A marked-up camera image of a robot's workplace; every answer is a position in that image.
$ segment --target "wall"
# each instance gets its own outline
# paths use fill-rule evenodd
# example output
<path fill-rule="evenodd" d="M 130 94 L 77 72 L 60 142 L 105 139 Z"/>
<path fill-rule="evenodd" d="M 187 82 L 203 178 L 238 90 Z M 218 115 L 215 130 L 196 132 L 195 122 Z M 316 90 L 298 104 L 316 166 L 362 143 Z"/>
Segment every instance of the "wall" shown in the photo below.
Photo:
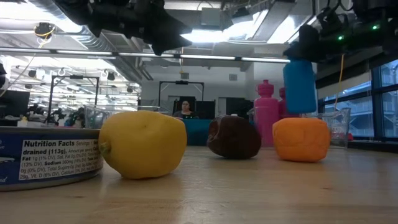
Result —
<path fill-rule="evenodd" d="M 154 78 L 154 81 L 142 83 L 141 99 L 144 104 L 146 100 L 157 100 L 159 95 L 159 81 L 176 81 L 180 80 L 180 67 L 147 67 L 148 72 Z M 205 83 L 205 101 L 216 100 L 216 111 L 218 114 L 218 100 L 220 97 L 236 97 L 245 98 L 245 73 L 240 72 L 238 67 L 184 67 L 184 72 L 190 74 L 187 81 L 204 82 Z M 237 74 L 237 81 L 230 81 L 229 74 Z M 194 96 L 197 100 L 201 100 L 202 87 L 199 84 L 176 85 L 174 83 L 162 84 L 162 93 L 160 100 L 167 101 L 170 96 Z"/>
<path fill-rule="evenodd" d="M 256 88 L 263 80 L 269 80 L 274 85 L 274 98 L 280 99 L 279 88 L 284 86 L 283 63 L 253 63 L 246 72 L 245 94 L 247 100 L 258 97 Z"/>

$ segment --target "desk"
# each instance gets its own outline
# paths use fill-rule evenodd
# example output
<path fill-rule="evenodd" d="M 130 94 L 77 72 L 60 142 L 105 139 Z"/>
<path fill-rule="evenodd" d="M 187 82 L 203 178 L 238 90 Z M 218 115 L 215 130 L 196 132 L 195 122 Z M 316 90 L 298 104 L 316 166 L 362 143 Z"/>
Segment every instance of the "desk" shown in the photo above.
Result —
<path fill-rule="evenodd" d="M 229 161 L 188 147 L 159 179 L 123 180 L 108 166 L 83 182 L 0 193 L 1 223 L 398 223 L 398 155 L 332 149 L 318 164 L 274 150 Z"/>

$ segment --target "yellow lemon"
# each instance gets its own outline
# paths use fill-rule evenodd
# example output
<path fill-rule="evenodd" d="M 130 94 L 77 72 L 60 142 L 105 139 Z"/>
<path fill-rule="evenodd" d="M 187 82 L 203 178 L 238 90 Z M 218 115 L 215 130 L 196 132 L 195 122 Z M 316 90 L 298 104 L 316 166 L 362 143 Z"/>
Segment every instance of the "yellow lemon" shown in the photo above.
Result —
<path fill-rule="evenodd" d="M 151 111 L 109 117 L 99 133 L 105 161 L 123 177 L 160 177 L 180 164 L 187 146 L 182 121 Z"/>

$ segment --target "computer monitor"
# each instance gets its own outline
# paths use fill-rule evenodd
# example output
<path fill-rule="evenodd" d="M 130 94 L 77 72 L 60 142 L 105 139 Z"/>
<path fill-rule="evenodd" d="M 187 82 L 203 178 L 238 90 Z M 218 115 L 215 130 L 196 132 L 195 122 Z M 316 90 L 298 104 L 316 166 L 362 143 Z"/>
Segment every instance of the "computer monitor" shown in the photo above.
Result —
<path fill-rule="evenodd" d="M 29 104 L 29 97 L 29 92 L 7 90 L 6 93 L 0 97 L 0 118 L 8 115 L 15 117 L 25 115 L 27 112 L 27 105 Z"/>

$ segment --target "person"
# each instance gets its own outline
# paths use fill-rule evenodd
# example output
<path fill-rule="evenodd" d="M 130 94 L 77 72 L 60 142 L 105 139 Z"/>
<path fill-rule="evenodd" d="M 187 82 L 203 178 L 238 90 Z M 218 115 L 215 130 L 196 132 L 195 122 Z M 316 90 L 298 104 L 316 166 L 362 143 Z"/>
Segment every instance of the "person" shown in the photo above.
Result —
<path fill-rule="evenodd" d="M 191 107 L 188 101 L 183 101 L 181 108 L 182 110 L 177 111 L 173 114 L 174 117 L 182 119 L 199 119 L 199 117 L 191 111 Z"/>

